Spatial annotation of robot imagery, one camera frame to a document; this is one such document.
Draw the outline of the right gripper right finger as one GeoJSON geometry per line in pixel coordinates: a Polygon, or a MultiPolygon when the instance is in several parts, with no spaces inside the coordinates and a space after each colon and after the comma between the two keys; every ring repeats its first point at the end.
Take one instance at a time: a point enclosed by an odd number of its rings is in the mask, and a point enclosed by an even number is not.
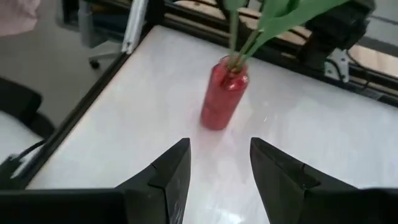
{"type": "Polygon", "coordinates": [[[261,138],[252,138],[254,180],[270,224],[299,224],[305,199],[314,190],[345,191],[355,187],[288,155],[261,138]]]}

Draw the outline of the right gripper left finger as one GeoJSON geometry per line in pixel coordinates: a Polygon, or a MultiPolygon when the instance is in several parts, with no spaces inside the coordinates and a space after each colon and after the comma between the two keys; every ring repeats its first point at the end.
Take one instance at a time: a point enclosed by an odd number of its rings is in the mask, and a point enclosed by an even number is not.
{"type": "Polygon", "coordinates": [[[182,138],[116,188],[128,224],[182,224],[191,174],[190,139],[182,138]]]}

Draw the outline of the red artificial tulip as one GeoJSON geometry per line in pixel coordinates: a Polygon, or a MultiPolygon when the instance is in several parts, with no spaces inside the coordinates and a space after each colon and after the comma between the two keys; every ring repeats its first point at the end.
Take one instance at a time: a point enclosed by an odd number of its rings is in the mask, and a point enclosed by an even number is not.
{"type": "Polygon", "coordinates": [[[267,0],[257,29],[252,31],[234,63],[242,67],[265,42],[348,0],[267,0]]]}
{"type": "Polygon", "coordinates": [[[228,69],[234,68],[236,56],[234,55],[236,49],[239,12],[238,10],[246,5],[248,0],[224,0],[224,6],[229,11],[229,62],[228,69]]]}

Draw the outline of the red ribbed glass vase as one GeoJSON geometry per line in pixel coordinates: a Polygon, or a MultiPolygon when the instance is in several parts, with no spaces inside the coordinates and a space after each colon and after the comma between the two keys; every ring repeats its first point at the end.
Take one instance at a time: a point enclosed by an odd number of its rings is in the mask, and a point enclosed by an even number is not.
{"type": "Polygon", "coordinates": [[[235,72],[228,70],[225,56],[212,68],[201,109],[201,124],[210,130],[227,127],[249,85],[248,66],[235,72]]]}

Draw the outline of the silver aluminium profile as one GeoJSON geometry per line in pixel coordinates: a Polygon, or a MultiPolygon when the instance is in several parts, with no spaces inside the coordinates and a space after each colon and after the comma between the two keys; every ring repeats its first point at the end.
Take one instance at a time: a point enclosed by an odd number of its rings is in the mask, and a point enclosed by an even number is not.
{"type": "Polygon", "coordinates": [[[129,11],[129,19],[124,34],[121,52],[132,54],[137,47],[145,21],[149,0],[133,0],[129,11]]]}

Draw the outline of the grey chair base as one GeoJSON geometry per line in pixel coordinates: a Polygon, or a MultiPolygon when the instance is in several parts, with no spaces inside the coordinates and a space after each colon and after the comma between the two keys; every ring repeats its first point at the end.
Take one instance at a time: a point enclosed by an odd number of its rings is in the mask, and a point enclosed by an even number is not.
{"type": "MultiPolygon", "coordinates": [[[[85,47],[93,49],[104,42],[107,39],[99,34],[95,33],[94,17],[93,17],[93,6],[87,0],[78,0],[78,28],[81,34],[81,41],[85,47]]],[[[90,56],[88,62],[93,70],[100,68],[100,60],[107,60],[117,57],[121,46],[118,45],[118,49],[114,52],[106,52],[90,56]]]]}

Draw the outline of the pale pink fabric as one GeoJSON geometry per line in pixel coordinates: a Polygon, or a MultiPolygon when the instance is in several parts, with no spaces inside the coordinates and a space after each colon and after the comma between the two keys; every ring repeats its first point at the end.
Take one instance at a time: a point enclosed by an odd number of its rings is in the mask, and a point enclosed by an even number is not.
{"type": "Polygon", "coordinates": [[[32,31],[41,0],[0,0],[0,37],[32,31]]]}

